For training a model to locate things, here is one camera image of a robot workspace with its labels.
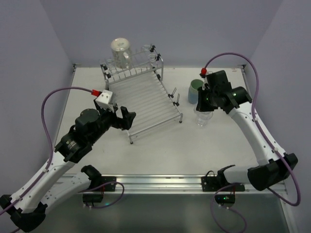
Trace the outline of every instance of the robotic arm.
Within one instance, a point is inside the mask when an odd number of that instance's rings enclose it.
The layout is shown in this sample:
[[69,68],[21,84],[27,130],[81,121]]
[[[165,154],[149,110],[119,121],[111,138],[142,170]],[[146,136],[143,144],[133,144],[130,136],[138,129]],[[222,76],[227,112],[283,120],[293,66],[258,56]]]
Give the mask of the robotic arm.
[[[0,198],[0,206],[3,209],[18,200],[7,213],[21,230],[34,230],[52,208],[77,192],[87,189],[92,182],[101,178],[100,172],[94,167],[85,166],[70,181],[53,187],[64,173],[92,150],[93,144],[110,127],[122,130],[131,128],[136,113],[129,113],[125,107],[121,107],[122,118],[117,117],[118,107],[113,103],[112,97],[111,91],[98,92],[98,97],[94,100],[96,109],[85,109],[76,118],[68,134],[55,146],[49,169],[46,170],[44,164],[20,190]],[[20,198],[24,190],[29,188],[42,172],[42,178],[26,196]]]
[[[276,152],[281,154],[291,169],[296,166],[298,159],[293,153],[287,154],[274,140],[256,111],[253,117],[252,99],[247,91],[243,87],[232,88],[223,70],[208,75],[201,74],[201,77],[205,79],[205,83],[198,89],[196,110],[209,112],[223,109],[244,133],[258,162],[257,167],[251,168],[236,165],[224,167],[218,171],[214,184],[221,188],[230,183],[251,183],[262,191],[286,179],[289,172]],[[271,149],[265,137],[273,142],[274,149]]]

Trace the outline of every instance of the blue cup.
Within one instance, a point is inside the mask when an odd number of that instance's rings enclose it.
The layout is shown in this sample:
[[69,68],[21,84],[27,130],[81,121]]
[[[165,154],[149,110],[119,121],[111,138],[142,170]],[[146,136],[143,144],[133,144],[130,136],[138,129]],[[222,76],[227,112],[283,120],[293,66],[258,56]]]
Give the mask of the blue cup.
[[200,79],[194,79],[190,83],[188,90],[188,101],[191,104],[196,104],[199,98],[198,88],[203,86],[204,82]]

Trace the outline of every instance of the gray floor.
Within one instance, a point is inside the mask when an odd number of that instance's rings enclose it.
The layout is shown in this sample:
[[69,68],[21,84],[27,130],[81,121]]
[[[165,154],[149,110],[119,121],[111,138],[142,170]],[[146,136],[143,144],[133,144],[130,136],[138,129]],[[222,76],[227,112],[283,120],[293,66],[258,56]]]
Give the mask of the gray floor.
[[[110,202],[114,195],[107,195]],[[221,230],[209,209],[210,195],[125,195],[112,207],[89,210],[76,195],[56,207],[34,233],[214,233]],[[287,233],[279,200],[273,195],[239,195],[234,205],[247,220],[248,233]],[[235,214],[215,206],[230,231],[243,228]]]

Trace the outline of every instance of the glass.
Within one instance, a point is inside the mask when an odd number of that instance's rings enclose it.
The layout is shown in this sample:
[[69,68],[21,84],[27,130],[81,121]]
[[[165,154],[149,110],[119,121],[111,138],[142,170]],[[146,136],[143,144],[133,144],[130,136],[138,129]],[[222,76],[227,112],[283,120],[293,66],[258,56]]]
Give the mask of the glass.
[[196,106],[193,111],[196,114],[195,123],[201,127],[206,126],[208,121],[213,117],[213,112],[199,112],[196,110]]

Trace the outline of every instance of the glass mug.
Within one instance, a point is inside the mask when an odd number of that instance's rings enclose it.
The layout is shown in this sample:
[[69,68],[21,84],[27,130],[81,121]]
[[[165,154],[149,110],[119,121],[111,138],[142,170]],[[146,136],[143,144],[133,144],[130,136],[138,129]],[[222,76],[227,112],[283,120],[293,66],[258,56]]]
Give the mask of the glass mug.
[[117,38],[111,42],[111,49],[115,66],[120,69],[132,68],[132,51],[130,42],[125,38]]

